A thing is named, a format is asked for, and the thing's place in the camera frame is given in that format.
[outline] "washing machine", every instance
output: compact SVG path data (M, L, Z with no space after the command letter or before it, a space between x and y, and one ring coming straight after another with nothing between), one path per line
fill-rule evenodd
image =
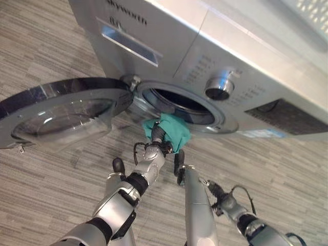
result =
M194 137L328 139L327 2L69 2L107 78L0 102L0 148L75 146L122 111L132 124L176 115Z

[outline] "black wire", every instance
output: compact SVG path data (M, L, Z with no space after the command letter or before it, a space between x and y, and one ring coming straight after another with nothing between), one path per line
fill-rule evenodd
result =
M133 146L133 159L135 165L138 165L138 160L137 160L137 146L138 145L145 145L143 142L136 142Z
M302 246L306 246L306 243L303 240L303 238L301 238L300 236L296 235L295 233L292 233L292 232L286 233L286 237L296 237L300 241L300 243L302 244Z
M246 191L246 194L247 194L247 196L248 196L248 199L249 199L250 202L251 202L252 212L253 212L253 214L256 215L255 207L254 207L254 204L253 204L253 199L252 199L252 197L250 196L250 194L248 193L248 190L247 190L244 186L236 185L236 186L233 186L233 188L231 189L231 192L230 192L230 193L233 194L233 192L234 192L234 190L235 190L236 188L241 188L241 189L243 189L244 191Z

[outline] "robotic arm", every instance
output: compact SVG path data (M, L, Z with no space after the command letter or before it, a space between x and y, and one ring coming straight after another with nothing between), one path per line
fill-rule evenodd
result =
M250 213L246 208L241 206L230 193L224 192L221 186L213 181L200 181L209 188L211 193L217 198L216 214L219 216L225 214L232 223L234 223L239 232L245 237L250 246L293 246L288 237L276 231L266 222L258 219L255 214ZM305 242L295 234L303 246Z
M134 209L157 178L165 155L172 152L170 145L163 142L164 135L165 132L155 126L152 142L145 146L143 160L135 170L128 177L118 175L121 180L115 188L106 192L93 218L77 225L51 246L106 246L110 240L124 237L127 231L132 232L129 228L136 216Z

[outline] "open door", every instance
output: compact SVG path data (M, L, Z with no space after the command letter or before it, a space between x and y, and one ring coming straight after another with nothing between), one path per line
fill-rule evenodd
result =
M111 119L133 101L111 78L74 78L40 85L0 102L0 149L32 144L51 152L111 131Z

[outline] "teal towel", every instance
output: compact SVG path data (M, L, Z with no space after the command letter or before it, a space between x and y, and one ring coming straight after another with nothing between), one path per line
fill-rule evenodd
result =
M152 128L156 121L157 119L150 119L142 123L147 138L151 138ZM172 143L174 153L178 153L182 146L191 138L185 121L174 115L161 114L159 126L166 132L165 141Z

